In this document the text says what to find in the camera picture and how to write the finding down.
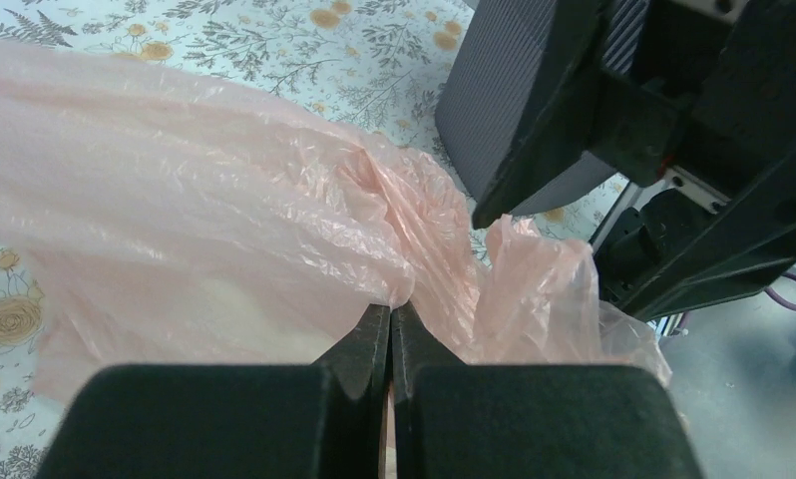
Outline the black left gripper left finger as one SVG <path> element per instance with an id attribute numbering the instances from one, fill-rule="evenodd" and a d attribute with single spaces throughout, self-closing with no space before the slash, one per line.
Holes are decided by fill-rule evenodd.
<path id="1" fill-rule="evenodd" d="M 390 310 L 306 365 L 106 368 L 80 390 L 41 478 L 381 478 Z"/>

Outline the grey slotted trash bin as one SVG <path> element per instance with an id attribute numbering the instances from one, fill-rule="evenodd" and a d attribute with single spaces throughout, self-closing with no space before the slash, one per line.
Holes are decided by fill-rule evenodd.
<path id="1" fill-rule="evenodd" d="M 483 1 L 459 49 L 436 108 L 435 125 L 476 205 L 522 117 L 557 2 Z M 597 108 L 608 74 L 628 71 L 649 7 L 645 1 L 607 2 L 609 26 L 598 57 Z M 534 215 L 573 203 L 614 172 L 614 167 L 591 152 L 588 138 L 586 149 L 572 166 L 510 214 Z"/>

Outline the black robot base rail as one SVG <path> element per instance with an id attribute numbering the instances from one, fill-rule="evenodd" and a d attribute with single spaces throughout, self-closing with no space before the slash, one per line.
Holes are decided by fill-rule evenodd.
<path id="1" fill-rule="evenodd" d="M 627 186 L 590 239 L 600 298 L 623 307 L 711 218 L 710 211 L 664 184 Z"/>

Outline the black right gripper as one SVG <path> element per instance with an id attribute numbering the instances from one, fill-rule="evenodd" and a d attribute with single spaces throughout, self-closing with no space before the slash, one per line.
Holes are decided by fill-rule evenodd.
<path id="1" fill-rule="evenodd" d="M 530 95 L 477 201 L 485 229 L 587 147 L 607 1 L 558 1 Z M 745 298 L 796 263 L 796 1 L 654 1 L 606 84 L 590 150 L 646 187 L 681 170 L 733 199 L 620 308 L 642 321 Z"/>

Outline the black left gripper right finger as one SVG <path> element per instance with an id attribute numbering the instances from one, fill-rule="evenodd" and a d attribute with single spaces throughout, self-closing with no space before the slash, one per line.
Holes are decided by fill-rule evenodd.
<path id="1" fill-rule="evenodd" d="M 401 478 L 698 478 L 666 390 L 622 365 L 469 365 L 391 314 Z"/>

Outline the pink plastic trash bag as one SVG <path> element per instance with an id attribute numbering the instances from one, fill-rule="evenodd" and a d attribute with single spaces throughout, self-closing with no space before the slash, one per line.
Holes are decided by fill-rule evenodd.
<path id="1" fill-rule="evenodd" d="M 34 386 L 61 402 L 117 363 L 308 363 L 371 304 L 467 362 L 671 377 L 586 242 L 502 217 L 480 261 L 429 155 L 139 60 L 0 41 L 0 244 L 44 294 Z"/>

